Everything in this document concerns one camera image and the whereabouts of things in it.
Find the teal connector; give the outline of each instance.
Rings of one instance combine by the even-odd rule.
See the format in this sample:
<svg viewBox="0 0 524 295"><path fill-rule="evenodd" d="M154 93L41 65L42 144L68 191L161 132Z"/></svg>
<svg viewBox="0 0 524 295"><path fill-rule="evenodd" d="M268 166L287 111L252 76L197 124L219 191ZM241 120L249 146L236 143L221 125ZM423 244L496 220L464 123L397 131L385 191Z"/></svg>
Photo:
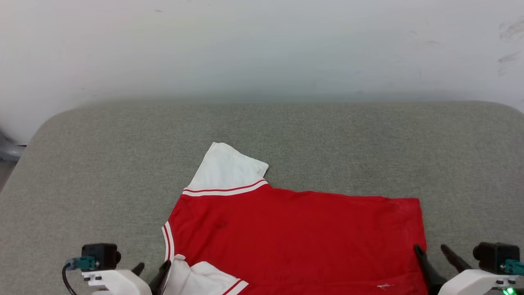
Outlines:
<svg viewBox="0 0 524 295"><path fill-rule="evenodd" d="M504 271L511 275L524 276L524 264L520 261L506 259Z"/></svg>
<svg viewBox="0 0 524 295"><path fill-rule="evenodd" d="M80 268L81 270L89 270L96 268L96 260L93 256L71 258L68 259L65 264L69 264L69 267L66 270L75 270L77 268Z"/></svg>

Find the white stripe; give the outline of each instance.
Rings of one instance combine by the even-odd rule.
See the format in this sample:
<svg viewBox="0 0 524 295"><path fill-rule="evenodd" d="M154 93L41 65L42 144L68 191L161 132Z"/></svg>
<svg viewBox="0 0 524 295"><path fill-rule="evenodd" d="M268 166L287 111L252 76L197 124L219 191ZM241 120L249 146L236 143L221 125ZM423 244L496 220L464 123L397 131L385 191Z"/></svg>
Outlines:
<svg viewBox="0 0 524 295"><path fill-rule="evenodd" d="M164 242L166 242L166 255L164 256L164 261L167 261L169 259L169 257L167 257L167 253L168 253L168 244L167 244L167 236L166 236L166 231L164 230L164 227L162 226L162 234L164 236Z"/></svg>
<svg viewBox="0 0 524 295"><path fill-rule="evenodd" d="M225 191L225 192L221 192L221 191L207 191L207 192L197 192L197 193L189 192L189 191L183 191L182 194L183 195L188 195L188 196L191 196L191 197L199 197L199 196L231 196L231 195L243 194L243 193L254 191L257 188L259 188L259 187L261 187L261 186L263 186L265 184L267 184L267 181L261 181L261 182L255 184L254 186L250 186L250 187L246 187L246 188L240 188L240 189L234 189L232 191Z"/></svg>
<svg viewBox="0 0 524 295"><path fill-rule="evenodd" d="M238 283L238 285L236 285L233 289L231 289L231 291L229 291L228 293L226 293L225 295L237 295L238 293L240 293L244 288L247 287L247 285L249 285L246 281L241 281L240 283Z"/></svg>
<svg viewBox="0 0 524 295"><path fill-rule="evenodd" d="M215 187L193 187L191 186L191 184L187 187L184 188L184 192L185 191L189 191L190 193L200 193L200 191L210 191L210 192L214 192L214 191L234 191L236 189L241 189L241 188L247 188L247 187L250 187L252 185L255 185L255 184L258 184L259 182L263 182L263 181L266 181L263 177L260 177L259 179L257 179L256 181L253 181L251 182L250 184L242 184L242 185L235 185L235 186L230 186L230 187L225 187L225 186L215 186Z"/></svg>
<svg viewBox="0 0 524 295"><path fill-rule="evenodd" d="M169 238L169 244L171 244L171 256L169 259L174 257L174 242L173 242L173 234L171 232L171 227L169 226L169 222L166 222L166 229L167 229L167 236Z"/></svg>

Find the gray object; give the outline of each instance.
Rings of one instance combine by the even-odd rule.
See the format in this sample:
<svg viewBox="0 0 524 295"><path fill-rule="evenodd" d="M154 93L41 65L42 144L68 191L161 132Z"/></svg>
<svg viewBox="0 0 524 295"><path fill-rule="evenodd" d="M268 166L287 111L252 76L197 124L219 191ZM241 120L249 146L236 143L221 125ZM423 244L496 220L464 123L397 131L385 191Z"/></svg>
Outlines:
<svg viewBox="0 0 524 295"><path fill-rule="evenodd" d="M83 244L116 243L120 268L165 254L160 231L213 141L270 165L273 187L420 198L428 256L475 266L481 241L524 246L524 115L484 102L112 106L60 114L0 194L0 290L67 294ZM69 274L89 294L79 273Z"/></svg>
<svg viewBox="0 0 524 295"><path fill-rule="evenodd" d="M0 134L0 160L18 161L25 147L10 143Z"/></svg>

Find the white wall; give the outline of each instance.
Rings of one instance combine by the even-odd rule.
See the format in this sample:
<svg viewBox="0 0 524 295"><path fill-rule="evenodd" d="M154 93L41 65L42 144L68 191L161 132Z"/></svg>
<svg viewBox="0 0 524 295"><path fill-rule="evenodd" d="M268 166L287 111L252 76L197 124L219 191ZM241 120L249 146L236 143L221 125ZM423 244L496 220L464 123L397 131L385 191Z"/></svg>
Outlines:
<svg viewBox="0 0 524 295"><path fill-rule="evenodd" d="M122 100L524 110L520 0L0 0L0 130Z"/></svg>

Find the red stripe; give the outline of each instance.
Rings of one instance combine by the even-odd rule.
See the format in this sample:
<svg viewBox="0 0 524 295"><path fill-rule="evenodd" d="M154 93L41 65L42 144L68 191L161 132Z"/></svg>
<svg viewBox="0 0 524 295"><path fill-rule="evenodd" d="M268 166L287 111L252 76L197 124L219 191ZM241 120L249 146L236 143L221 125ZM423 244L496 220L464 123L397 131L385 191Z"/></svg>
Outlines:
<svg viewBox="0 0 524 295"><path fill-rule="evenodd" d="M264 179L262 180L259 180L257 182L255 182L254 184L250 184L250 185L246 185L246 186L241 186L241 187L236 187L236 188L228 188L228 189L201 189L199 191L193 191L191 189L184 189L184 192L191 192L191 193L199 193L199 192L229 192L229 191L234 191L236 189L241 189L241 188L248 188L248 187L252 187L262 181L266 181Z"/></svg>
<svg viewBox="0 0 524 295"><path fill-rule="evenodd" d="M171 259L171 243L169 242L169 234L167 233L167 227L164 224L164 231L166 232L166 238L167 238L167 259Z"/></svg>
<svg viewBox="0 0 524 295"><path fill-rule="evenodd" d="M242 280L239 279L239 280L238 280L234 285L231 286L231 288L229 288L227 291L225 291L225 293L222 294L222 295L227 295L227 294L228 294L228 293L229 293L233 288L235 288L236 285L238 285L241 281L242 281Z"/></svg>

